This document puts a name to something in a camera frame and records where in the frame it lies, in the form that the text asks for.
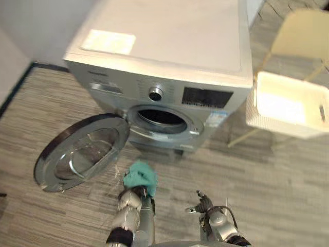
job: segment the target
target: door glass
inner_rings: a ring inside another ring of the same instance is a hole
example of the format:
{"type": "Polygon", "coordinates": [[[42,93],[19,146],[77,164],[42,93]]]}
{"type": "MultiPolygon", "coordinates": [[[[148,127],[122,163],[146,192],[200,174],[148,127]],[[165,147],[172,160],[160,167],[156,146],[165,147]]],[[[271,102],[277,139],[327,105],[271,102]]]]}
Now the door glass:
{"type": "Polygon", "coordinates": [[[67,148],[54,169],[59,179],[84,178],[84,173],[98,163],[112,149],[118,132],[112,128],[90,132],[67,148]]]}

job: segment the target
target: washing machine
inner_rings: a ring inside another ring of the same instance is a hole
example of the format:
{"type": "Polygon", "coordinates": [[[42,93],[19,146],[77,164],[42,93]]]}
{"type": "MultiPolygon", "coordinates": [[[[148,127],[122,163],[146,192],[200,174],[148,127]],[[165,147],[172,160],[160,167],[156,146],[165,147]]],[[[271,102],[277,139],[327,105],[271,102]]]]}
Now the washing machine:
{"type": "Polygon", "coordinates": [[[46,191],[98,174],[127,140],[195,151],[209,138],[252,88],[246,2],[99,1],[64,60],[104,114],[45,148],[34,177],[46,191]]]}

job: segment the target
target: black baseboard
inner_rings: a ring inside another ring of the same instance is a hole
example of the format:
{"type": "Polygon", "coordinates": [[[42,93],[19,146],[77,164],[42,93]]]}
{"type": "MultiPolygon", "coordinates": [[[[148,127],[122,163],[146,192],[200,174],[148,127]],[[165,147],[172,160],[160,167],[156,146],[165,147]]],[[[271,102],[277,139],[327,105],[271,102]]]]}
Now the black baseboard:
{"type": "Polygon", "coordinates": [[[9,106],[10,102],[13,100],[16,93],[20,90],[26,77],[30,74],[30,72],[32,71],[33,68],[46,68],[46,69],[57,70],[57,71],[69,73],[69,70],[65,67],[61,67],[61,66],[57,66],[57,65],[53,65],[53,64],[43,64],[43,63],[32,62],[28,66],[28,68],[25,70],[25,72],[21,76],[20,80],[16,83],[16,85],[12,89],[11,93],[7,96],[7,99],[5,100],[5,102],[0,107],[0,118],[3,116],[4,112],[6,111],[6,109],[9,106]]]}

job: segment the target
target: open door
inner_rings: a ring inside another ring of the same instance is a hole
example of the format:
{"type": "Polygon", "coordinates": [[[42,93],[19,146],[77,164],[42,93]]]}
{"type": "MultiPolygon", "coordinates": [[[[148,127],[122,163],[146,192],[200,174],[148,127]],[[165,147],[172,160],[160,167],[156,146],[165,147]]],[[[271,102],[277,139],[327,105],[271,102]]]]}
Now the open door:
{"type": "Polygon", "coordinates": [[[129,130],[124,119],[110,113],[75,123],[42,151],[34,167],[35,181],[49,192],[83,183],[116,161],[129,130]]]}

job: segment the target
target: black display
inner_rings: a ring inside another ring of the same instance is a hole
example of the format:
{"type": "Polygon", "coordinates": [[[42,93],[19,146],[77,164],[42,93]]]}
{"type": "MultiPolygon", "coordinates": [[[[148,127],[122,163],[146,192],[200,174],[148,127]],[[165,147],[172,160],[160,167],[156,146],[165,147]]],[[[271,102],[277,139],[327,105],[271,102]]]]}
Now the black display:
{"type": "Polygon", "coordinates": [[[233,92],[214,91],[205,89],[184,88],[182,104],[199,107],[224,108],[233,92]]]}

